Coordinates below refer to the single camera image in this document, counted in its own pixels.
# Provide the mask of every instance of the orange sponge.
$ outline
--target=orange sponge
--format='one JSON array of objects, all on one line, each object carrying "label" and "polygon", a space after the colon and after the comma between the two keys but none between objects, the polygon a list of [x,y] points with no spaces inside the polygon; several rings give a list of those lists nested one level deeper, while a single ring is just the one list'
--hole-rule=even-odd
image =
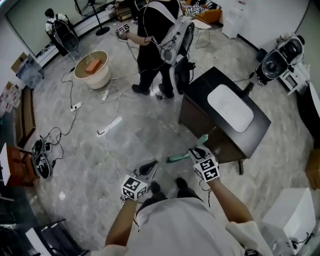
[{"label": "orange sponge", "polygon": [[91,61],[91,63],[85,69],[85,72],[87,74],[93,75],[94,73],[96,73],[96,71],[100,67],[101,63],[102,63],[101,59],[94,59],[93,61]]}]

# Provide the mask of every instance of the shoulder strap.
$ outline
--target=shoulder strap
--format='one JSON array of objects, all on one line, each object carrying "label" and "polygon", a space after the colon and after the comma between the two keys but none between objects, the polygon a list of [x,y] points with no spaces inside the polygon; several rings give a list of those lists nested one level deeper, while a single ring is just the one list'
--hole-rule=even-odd
[{"label": "shoulder strap", "polygon": [[176,23],[175,17],[171,14],[171,12],[160,2],[158,1],[151,1],[147,5],[147,7],[151,7],[153,9],[158,10],[160,13],[162,13],[169,21],[172,23]]}]

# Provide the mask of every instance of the black sneaker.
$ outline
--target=black sneaker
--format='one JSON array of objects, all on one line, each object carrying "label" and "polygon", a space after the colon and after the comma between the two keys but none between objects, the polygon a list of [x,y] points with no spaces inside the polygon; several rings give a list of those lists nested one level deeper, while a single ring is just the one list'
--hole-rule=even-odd
[{"label": "black sneaker", "polygon": [[162,92],[168,99],[171,99],[171,98],[173,98],[175,96],[172,91],[171,92],[166,92],[165,91],[165,86],[162,83],[159,83],[158,87],[159,87],[160,92]]},{"label": "black sneaker", "polygon": [[161,187],[156,181],[152,181],[150,184],[150,190],[151,190],[152,194],[154,195],[156,193],[161,192]]},{"label": "black sneaker", "polygon": [[137,94],[143,94],[143,95],[149,95],[150,94],[150,90],[149,89],[148,90],[141,90],[140,86],[137,85],[137,84],[133,84],[131,88],[132,88],[132,91],[134,91]]},{"label": "black sneaker", "polygon": [[176,183],[178,189],[186,189],[188,187],[187,182],[181,177],[177,178],[175,180],[175,183]]}]

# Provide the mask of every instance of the white t-shirt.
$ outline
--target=white t-shirt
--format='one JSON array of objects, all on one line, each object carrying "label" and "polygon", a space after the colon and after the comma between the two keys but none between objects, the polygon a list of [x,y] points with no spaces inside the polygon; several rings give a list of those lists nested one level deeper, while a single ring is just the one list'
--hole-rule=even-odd
[{"label": "white t-shirt", "polygon": [[[63,14],[61,14],[61,13],[58,13],[58,20],[64,20],[64,19],[66,19],[67,17],[65,16],[65,15],[63,15]],[[49,18],[47,21],[48,22],[51,22],[51,23],[54,23],[55,22],[55,20],[56,20],[56,15],[54,15],[54,17],[53,18]],[[48,32],[48,31],[50,31],[50,30],[52,30],[52,24],[49,24],[49,23],[45,23],[45,31],[46,32]]]},{"label": "white t-shirt", "polygon": [[133,246],[107,245],[91,256],[244,256],[246,249],[272,256],[254,221],[223,228],[197,198],[157,202],[142,209],[137,221]]}]

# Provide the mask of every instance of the fan base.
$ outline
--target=fan base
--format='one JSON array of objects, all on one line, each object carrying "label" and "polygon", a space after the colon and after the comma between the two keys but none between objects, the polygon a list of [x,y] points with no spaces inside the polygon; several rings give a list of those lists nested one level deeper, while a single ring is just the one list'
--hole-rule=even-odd
[{"label": "fan base", "polygon": [[101,35],[107,33],[109,30],[110,30],[110,27],[108,27],[108,26],[102,27],[99,30],[97,30],[97,32],[95,32],[95,35],[101,36]]}]

